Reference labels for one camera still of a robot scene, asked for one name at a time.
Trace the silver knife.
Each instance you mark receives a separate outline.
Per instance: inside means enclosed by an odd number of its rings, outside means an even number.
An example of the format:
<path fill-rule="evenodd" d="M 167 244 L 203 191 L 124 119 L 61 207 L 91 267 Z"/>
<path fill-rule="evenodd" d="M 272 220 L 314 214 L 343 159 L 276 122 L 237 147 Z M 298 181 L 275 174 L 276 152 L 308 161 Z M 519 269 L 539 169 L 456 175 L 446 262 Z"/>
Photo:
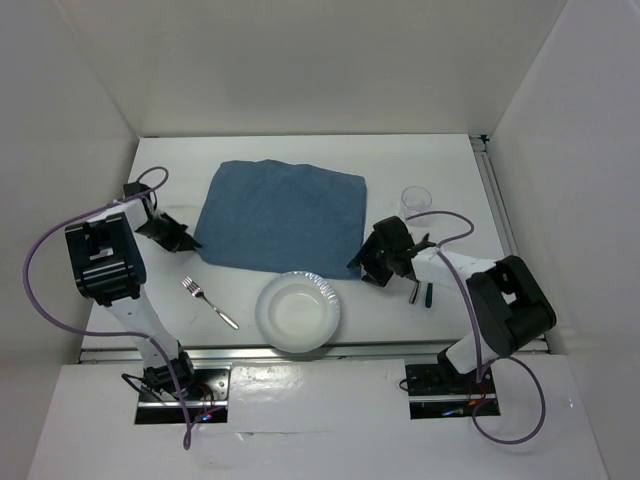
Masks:
<path fill-rule="evenodd" d="M 409 296 L 409 303 L 414 305 L 417 303 L 420 295 L 421 284 L 419 281 L 415 281 L 412 287 L 411 294 Z"/>

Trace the clear plastic cup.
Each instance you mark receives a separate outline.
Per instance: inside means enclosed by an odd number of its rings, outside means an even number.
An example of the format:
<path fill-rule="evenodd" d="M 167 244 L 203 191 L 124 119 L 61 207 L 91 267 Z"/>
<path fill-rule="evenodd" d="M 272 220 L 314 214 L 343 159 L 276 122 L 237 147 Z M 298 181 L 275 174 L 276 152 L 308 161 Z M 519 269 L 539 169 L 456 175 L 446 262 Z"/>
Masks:
<path fill-rule="evenodd" d="M 401 193 L 400 212 L 405 220 L 417 214 L 428 212 L 431 205 L 431 193 L 421 186 L 409 186 Z"/>

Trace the silver fork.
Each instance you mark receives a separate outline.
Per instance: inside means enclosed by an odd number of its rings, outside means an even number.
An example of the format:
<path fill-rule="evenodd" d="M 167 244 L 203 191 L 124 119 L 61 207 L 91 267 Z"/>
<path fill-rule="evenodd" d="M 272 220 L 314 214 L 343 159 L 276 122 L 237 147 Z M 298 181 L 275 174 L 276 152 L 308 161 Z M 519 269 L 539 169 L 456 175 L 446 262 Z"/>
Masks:
<path fill-rule="evenodd" d="M 227 315 L 223 310 L 221 310 L 217 305 L 209 300 L 204 290 L 193 279 L 191 279 L 190 277 L 186 277 L 181 281 L 181 283 L 192 297 L 204 301 L 230 328 L 235 331 L 239 330 L 239 325 L 229 315 Z"/>

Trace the gold spoon teal handle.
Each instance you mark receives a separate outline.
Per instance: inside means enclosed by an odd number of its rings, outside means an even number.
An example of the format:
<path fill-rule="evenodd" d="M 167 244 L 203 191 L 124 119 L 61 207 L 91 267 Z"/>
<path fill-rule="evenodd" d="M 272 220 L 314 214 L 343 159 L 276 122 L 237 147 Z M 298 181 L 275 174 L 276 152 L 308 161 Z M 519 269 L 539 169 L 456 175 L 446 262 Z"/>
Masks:
<path fill-rule="evenodd" d="M 427 309 L 430 309 L 433 305 L 433 293 L 434 293 L 434 285 L 432 283 L 428 283 L 426 286 L 425 301 L 424 301 L 424 305 Z"/>

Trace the blue cloth placemat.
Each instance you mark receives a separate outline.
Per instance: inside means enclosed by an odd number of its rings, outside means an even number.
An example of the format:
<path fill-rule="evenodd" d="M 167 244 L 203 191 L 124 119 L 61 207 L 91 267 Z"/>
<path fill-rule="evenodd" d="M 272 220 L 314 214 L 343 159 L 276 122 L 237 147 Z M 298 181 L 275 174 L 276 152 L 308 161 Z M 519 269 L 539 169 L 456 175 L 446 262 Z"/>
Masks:
<path fill-rule="evenodd" d="M 232 160 L 214 174 L 194 238 L 203 262 L 252 271 L 309 271 L 355 280 L 363 244 L 363 177 L 308 164 Z"/>

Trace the white ceramic plate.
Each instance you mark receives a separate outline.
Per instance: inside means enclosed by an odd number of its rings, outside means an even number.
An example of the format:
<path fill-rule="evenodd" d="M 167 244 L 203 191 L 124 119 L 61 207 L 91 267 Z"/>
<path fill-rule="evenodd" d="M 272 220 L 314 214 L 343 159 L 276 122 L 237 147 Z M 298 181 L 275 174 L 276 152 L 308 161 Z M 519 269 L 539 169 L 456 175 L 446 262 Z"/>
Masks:
<path fill-rule="evenodd" d="M 272 279 L 260 292 L 255 321 L 263 340 L 289 354 L 325 345 L 341 319 L 339 297 L 327 280 L 305 271 Z"/>

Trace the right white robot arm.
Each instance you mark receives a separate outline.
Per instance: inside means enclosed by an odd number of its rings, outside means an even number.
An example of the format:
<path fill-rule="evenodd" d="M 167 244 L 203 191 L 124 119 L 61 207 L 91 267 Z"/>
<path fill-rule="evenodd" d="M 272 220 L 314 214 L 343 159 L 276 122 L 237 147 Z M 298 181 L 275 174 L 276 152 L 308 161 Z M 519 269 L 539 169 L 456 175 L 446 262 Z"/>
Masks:
<path fill-rule="evenodd" d="M 436 379 L 448 392 L 460 391 L 482 369 L 507 358 L 557 324 L 556 313 L 525 261 L 515 255 L 483 259 L 448 252 L 449 243 L 474 232 L 434 243 L 413 240 L 397 216 L 374 224 L 348 266 L 362 279 L 384 287 L 396 275 L 458 292 L 469 315 L 471 332 L 438 354 Z"/>

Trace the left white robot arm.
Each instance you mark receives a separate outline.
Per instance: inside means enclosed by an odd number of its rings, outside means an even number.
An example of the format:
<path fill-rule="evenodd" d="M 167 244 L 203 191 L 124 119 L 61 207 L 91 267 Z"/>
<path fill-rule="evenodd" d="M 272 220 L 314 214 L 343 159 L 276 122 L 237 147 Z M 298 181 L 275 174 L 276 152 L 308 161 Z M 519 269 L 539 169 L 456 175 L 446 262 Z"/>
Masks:
<path fill-rule="evenodd" d="M 122 201 L 65 228 L 75 285 L 132 334 L 146 387 L 184 399 L 196 390 L 198 376 L 147 296 L 147 272 L 135 236 L 140 234 L 170 253 L 195 251 L 201 244 L 187 233 L 186 225 L 157 208 L 148 185 L 131 182 L 123 192 Z"/>

